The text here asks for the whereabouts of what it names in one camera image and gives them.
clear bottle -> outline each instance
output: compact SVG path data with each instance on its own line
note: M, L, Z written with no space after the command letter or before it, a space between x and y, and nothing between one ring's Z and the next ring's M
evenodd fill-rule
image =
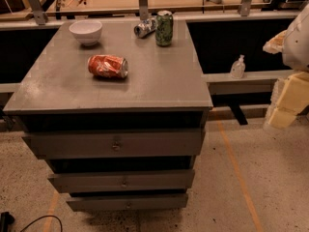
M244 55L240 55L239 59L234 62L231 67L230 75L232 78L240 79L243 77L245 64L243 62Z

concrete floor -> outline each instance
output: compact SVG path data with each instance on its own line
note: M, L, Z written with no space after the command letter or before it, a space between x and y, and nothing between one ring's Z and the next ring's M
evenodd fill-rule
M185 209L74 213L46 180L15 129L0 132L0 212L15 217L12 231L47 214L66 232L309 232L309 122L263 130L265 111L245 110L240 126L229 111L212 112ZM60 231L42 219L27 231Z

can lid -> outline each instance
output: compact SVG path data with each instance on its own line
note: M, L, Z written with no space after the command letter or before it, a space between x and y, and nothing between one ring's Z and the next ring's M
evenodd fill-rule
M157 14L161 15L161 16L163 16L163 15L172 15L172 13L169 12L169 11L159 11Z
M128 72L128 64L127 64L126 58L124 58L122 67L121 67L121 77L125 78L127 76L127 72Z

bowl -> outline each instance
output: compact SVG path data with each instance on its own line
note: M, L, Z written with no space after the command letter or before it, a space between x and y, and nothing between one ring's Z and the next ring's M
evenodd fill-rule
M80 20L72 24L69 30L81 44L94 45L100 38L102 23L97 20Z

metal post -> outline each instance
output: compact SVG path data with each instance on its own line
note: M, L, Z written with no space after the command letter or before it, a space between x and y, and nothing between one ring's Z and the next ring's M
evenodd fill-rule
M139 16L141 20L148 19L148 0L138 0L139 3Z
M241 16L249 16L252 0L241 0L239 6L239 14Z
M47 14L42 10L40 0L28 0L33 16L38 25L45 25L48 21Z

